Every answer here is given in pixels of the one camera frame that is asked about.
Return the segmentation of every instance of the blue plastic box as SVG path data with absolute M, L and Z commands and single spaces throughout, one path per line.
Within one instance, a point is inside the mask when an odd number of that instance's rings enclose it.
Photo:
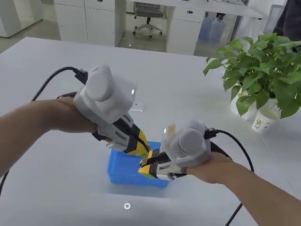
M 150 149 L 160 148 L 161 143 L 149 142 Z M 108 165 L 108 175 L 111 183 L 125 184 L 125 185 L 140 185 L 140 186 L 154 186 L 167 187 L 169 181 L 161 179 L 152 179 L 138 173 L 140 168 L 139 163 L 141 157 L 127 155 L 124 152 L 111 150 L 111 155 Z

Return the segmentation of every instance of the office chair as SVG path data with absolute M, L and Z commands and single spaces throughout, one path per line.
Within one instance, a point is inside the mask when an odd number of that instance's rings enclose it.
M 150 24 L 151 18 L 161 18 L 163 17 L 163 13 L 160 11 L 160 5 L 149 4 L 149 3 L 139 3 L 136 4 L 136 12 L 135 19 L 137 16 L 147 17 L 146 24 L 141 25 L 139 27 L 135 27 L 133 31 L 133 35 L 136 35 L 136 31 L 141 30 L 142 28 L 147 28 L 149 30 L 149 39 L 152 38 L 152 30 L 159 31 L 159 34 L 162 35 L 162 30 L 157 28 L 156 26 Z

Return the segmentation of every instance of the table surface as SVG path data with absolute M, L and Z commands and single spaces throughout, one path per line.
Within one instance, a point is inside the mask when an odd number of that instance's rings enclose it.
M 150 141 L 160 141 L 163 128 L 172 122 L 203 120 L 208 127 L 235 135 L 259 176 L 300 197 L 300 129 L 294 124 L 299 115 L 281 121 L 275 127 L 281 132 L 272 131 L 264 141 L 250 122 L 231 112 L 220 70 L 203 76 L 202 57 L 25 38 L 0 55 L 0 115 L 28 103 L 55 70 L 89 70 L 102 63 L 137 83 L 137 101 L 146 109 L 130 114 Z M 51 81 L 40 99 L 80 87 L 73 74 L 65 72 Z M 213 141 L 247 166 L 234 141 L 224 135 Z M 106 173 L 109 155 L 105 143 L 90 134 L 45 134 L 11 169 L 0 200 L 0 225 L 224 225 L 239 204 L 225 187 L 191 176 L 166 189 L 112 185 Z M 126 202 L 131 210 L 124 209 Z M 232 225 L 255 222 L 243 208 Z
M 127 0 L 143 3 L 159 4 L 164 6 L 172 6 L 178 8 L 197 9 L 208 12 L 219 12 L 237 16 L 249 16 L 255 18 L 263 18 L 264 16 L 259 12 L 248 6 L 242 6 L 238 4 L 230 4 L 227 2 L 207 2 L 206 0 L 191 0 L 191 1 L 179 1 L 179 0 Z

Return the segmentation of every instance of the hand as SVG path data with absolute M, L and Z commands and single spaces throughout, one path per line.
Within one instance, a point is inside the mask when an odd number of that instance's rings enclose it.
M 187 168 L 187 174 L 194 175 L 210 184 L 222 184 L 223 178 L 235 165 L 230 158 L 221 153 L 212 152 L 211 158 L 199 166 Z
M 97 126 L 86 119 L 75 107 L 73 98 L 64 97 L 45 101 L 49 104 L 48 128 L 68 133 L 93 133 Z

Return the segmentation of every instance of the metal screw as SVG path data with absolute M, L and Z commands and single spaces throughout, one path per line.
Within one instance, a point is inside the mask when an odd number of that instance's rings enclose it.
M 125 210 L 129 210 L 130 208 L 131 208 L 131 204 L 130 203 L 124 204 L 124 209 Z

